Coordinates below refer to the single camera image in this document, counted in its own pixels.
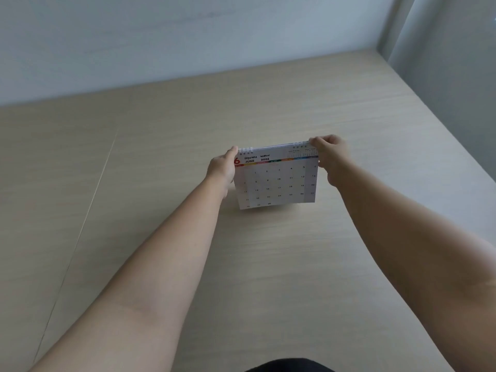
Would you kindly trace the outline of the person's left hand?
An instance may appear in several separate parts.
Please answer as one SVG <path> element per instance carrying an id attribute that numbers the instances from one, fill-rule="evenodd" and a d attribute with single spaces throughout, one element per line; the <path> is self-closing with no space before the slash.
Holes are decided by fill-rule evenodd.
<path id="1" fill-rule="evenodd" d="M 228 191 L 235 176 L 235 162 L 222 158 L 223 155 L 214 157 L 208 166 L 205 180 L 214 183 L 214 186 Z"/>

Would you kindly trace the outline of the person's right hand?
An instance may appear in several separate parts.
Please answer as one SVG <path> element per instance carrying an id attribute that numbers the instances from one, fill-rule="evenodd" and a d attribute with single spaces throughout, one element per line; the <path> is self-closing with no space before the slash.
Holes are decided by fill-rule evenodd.
<path id="1" fill-rule="evenodd" d="M 338 187 L 344 173 L 353 165 L 345 141 L 335 134 L 321 137 L 326 141 L 326 150 L 318 152 L 319 167 L 327 173 L 327 180 L 333 187 Z"/>

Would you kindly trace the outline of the white spiral desk calendar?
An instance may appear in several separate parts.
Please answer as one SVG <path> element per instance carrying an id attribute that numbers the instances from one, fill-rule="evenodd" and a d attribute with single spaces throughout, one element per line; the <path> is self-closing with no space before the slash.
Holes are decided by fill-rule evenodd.
<path id="1" fill-rule="evenodd" d="M 315 202 L 319 154 L 308 141 L 241 148 L 234 165 L 240 210 Z"/>

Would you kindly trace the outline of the person's left forearm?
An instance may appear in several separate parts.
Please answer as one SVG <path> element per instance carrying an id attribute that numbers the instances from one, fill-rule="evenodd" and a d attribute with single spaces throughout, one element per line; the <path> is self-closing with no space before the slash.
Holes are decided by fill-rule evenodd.
<path id="1" fill-rule="evenodd" d="M 29 372 L 170 372 L 233 169 L 208 169 Z"/>

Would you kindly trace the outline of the person's right forearm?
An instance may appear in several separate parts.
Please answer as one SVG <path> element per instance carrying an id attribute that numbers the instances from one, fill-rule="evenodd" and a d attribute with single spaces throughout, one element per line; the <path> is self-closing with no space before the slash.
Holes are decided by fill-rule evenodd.
<path id="1" fill-rule="evenodd" d="M 355 164 L 337 187 L 365 246 L 457 372 L 496 372 L 496 247 Z"/>

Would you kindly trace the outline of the person's black clothing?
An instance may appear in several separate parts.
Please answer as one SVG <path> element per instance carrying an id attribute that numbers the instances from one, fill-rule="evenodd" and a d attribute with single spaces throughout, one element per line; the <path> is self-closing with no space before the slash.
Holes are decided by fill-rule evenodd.
<path id="1" fill-rule="evenodd" d="M 276 359 L 245 372 L 335 372 L 327 366 L 307 358 Z"/>

